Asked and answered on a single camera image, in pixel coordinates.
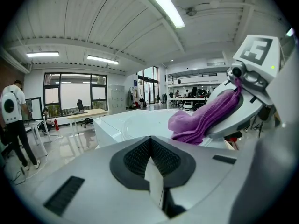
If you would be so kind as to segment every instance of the office chair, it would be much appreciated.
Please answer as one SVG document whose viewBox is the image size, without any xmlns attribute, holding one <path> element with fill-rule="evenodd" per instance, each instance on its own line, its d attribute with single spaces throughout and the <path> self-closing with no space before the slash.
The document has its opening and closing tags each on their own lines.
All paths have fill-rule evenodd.
<svg viewBox="0 0 299 224">
<path fill-rule="evenodd" d="M 79 111 L 84 111 L 84 107 L 83 107 L 81 99 L 78 99 L 78 101 L 77 101 L 77 107 L 78 107 Z M 84 125 L 84 128 L 86 128 L 86 125 L 88 125 L 88 124 L 92 124 L 93 125 L 93 120 L 92 119 L 86 118 L 84 120 L 85 120 L 85 122 L 83 122 L 81 124 L 81 126 Z"/>
<path fill-rule="evenodd" d="M 158 102 L 160 103 L 160 100 L 163 100 L 162 98 L 160 98 L 159 95 L 157 95 L 157 99 L 158 99 Z"/>
</svg>

